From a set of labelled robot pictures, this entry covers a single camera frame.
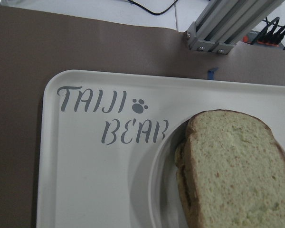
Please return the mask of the white round plate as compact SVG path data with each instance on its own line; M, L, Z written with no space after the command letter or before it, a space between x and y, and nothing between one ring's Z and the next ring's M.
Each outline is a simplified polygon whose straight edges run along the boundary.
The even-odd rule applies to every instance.
M189 117L171 128L163 139L152 162L148 183L148 206L153 228L187 228L179 198L174 155L185 140Z

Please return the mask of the bread slice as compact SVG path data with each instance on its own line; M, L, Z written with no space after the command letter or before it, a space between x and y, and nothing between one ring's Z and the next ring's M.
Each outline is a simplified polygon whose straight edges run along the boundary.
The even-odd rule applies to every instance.
M191 198L188 190L188 183L185 177L185 163L184 163L184 147L185 142L181 142L176 150L174 155L174 162L177 167L176 171L176 181L178 185L179 197L181 200L182 208L185 214L185 218L188 224L188 227L191 227Z
M188 121L191 228L285 228L285 153L260 119L231 110Z

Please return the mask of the white bear serving tray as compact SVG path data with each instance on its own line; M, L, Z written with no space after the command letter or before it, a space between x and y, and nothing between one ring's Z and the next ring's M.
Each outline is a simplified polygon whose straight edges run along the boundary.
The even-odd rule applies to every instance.
M177 123L215 109L265 122L285 151L285 86L68 70L43 97L39 228L152 228L148 183Z

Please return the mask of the aluminium frame post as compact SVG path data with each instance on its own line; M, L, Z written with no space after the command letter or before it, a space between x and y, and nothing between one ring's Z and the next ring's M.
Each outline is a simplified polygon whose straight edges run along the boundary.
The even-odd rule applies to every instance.
M212 0L186 31L190 50L227 54L282 0Z

